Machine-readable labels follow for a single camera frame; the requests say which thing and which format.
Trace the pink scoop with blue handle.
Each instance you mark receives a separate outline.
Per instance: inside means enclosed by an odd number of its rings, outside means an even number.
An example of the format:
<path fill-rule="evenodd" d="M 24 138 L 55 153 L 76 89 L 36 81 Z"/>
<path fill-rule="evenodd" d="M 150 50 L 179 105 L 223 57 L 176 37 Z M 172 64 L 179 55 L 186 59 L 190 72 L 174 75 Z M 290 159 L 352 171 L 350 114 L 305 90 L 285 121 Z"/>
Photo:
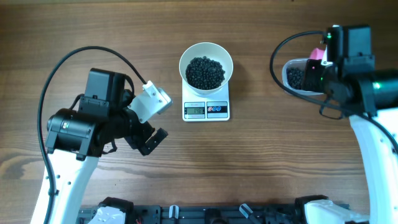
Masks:
<path fill-rule="evenodd" d="M 326 58 L 326 55 L 327 55 L 327 49 L 315 48 L 310 53 L 309 59 L 323 60 Z"/>

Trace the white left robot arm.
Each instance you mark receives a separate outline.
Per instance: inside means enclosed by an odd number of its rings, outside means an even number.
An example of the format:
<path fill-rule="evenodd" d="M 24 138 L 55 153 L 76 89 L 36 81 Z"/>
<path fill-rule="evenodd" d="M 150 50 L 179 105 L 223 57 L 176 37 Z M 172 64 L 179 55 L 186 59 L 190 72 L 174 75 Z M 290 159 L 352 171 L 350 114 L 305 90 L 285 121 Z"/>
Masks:
<path fill-rule="evenodd" d="M 92 68 L 77 110 L 62 108 L 47 122 L 45 142 L 50 166 L 45 174 L 32 223 L 74 223 L 88 181 L 106 154 L 105 145 L 125 139 L 132 149 L 149 155 L 168 135 L 148 120 L 171 104 L 152 82 L 136 96 L 126 89 L 129 76 Z"/>

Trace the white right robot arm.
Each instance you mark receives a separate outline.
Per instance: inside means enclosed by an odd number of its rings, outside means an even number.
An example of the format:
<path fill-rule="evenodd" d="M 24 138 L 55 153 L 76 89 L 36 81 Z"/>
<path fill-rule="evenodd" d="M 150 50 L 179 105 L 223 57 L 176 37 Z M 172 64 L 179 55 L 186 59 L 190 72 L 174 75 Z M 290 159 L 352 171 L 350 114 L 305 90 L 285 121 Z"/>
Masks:
<path fill-rule="evenodd" d="M 323 32 L 322 59 L 307 61 L 301 88 L 335 100 L 358 140 L 369 223 L 397 223 L 397 70 L 376 70 L 369 26 Z"/>

